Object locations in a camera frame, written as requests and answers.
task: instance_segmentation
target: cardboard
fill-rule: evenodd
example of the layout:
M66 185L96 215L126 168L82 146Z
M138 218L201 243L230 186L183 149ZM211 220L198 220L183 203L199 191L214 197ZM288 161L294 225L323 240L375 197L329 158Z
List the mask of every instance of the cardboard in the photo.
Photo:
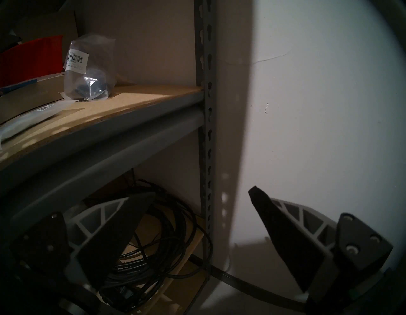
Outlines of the cardboard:
M59 74L51 78L28 84L0 97L0 124L36 107L61 100L63 79Z
M17 36L22 38L23 43L37 38L63 35L63 62L65 62L71 41L78 37L75 14L73 11L55 12L32 17L18 23L13 27L13 31Z

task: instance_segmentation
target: cardboard box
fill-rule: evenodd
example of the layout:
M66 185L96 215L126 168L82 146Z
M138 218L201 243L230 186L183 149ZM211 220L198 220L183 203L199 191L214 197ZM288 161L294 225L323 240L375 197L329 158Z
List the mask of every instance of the cardboard box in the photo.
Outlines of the cardboard box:
M0 124L39 106L61 100L65 73L43 78L0 97Z

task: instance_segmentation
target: barcode label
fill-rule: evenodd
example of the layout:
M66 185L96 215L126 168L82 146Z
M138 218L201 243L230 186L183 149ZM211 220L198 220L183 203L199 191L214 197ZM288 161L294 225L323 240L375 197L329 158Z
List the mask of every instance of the barcode label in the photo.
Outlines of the barcode label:
M85 74L86 73L86 66L87 66L87 59L89 58L89 54L77 50L77 49L69 49L68 56L66 58L66 68L65 70L74 71L77 73Z
M47 108L52 107L53 105L54 105L54 104L49 104L49 105L42 106L41 108L38 108L37 111L44 111L44 110L46 110Z
M82 63L83 57L80 57L80 56L78 56L78 55L71 52L71 53L68 54L68 60L69 61L72 61L72 60L73 61L78 61L78 62Z

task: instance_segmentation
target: black cable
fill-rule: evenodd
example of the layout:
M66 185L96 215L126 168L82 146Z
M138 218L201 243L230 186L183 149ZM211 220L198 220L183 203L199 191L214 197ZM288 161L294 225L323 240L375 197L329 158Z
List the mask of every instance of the black cable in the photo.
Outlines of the black cable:
M152 215L159 220L161 224L161 237L156 239L158 237L156 235L151 242L143 245L138 235L134 233L138 248L129 253L122 254L119 259L126 259L137 253L141 253L142 258L117 264L108 275L103 288L100 290L101 296L106 297L110 301L112 301L112 298L110 298L112 289L116 290L114 291L115 297L120 297L120 294L124 291L131 291L130 297L120 298L119 301L111 305L123 312L129 312L147 302L162 286L165 278L185 279L205 269L213 255L213 243L206 231L198 225L196 215L192 209L160 186L142 179L135 180L134 170L132 171L134 185L128 185L127 190L129 193L148 191L156 193L156 199L146 214ZM160 207L172 210L175 218L174 225L169 221ZM192 223L192 231L188 238L186 238L186 219ZM207 258L196 270L188 274L171 274L184 258L186 249L194 239L197 229L208 240L210 251ZM145 250L156 244L158 244L156 252L147 256Z

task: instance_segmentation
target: screw hole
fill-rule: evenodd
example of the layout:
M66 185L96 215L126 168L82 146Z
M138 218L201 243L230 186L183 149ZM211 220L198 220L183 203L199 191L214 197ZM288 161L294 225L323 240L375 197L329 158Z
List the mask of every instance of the screw hole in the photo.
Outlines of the screw hole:
M347 245L346 250L352 255L357 255L359 253L359 248L351 244Z
M371 241L380 243L382 241L382 238L379 235L373 234L373 235L371 235Z
M345 215L343 215L343 219L348 220L348 221L353 221L354 217L352 215L345 214Z
M212 89L212 83L211 82L209 82L208 84L207 84L207 96L208 97L211 97L211 89Z
M210 24L207 25L207 38L209 39L209 41L212 40L212 26Z

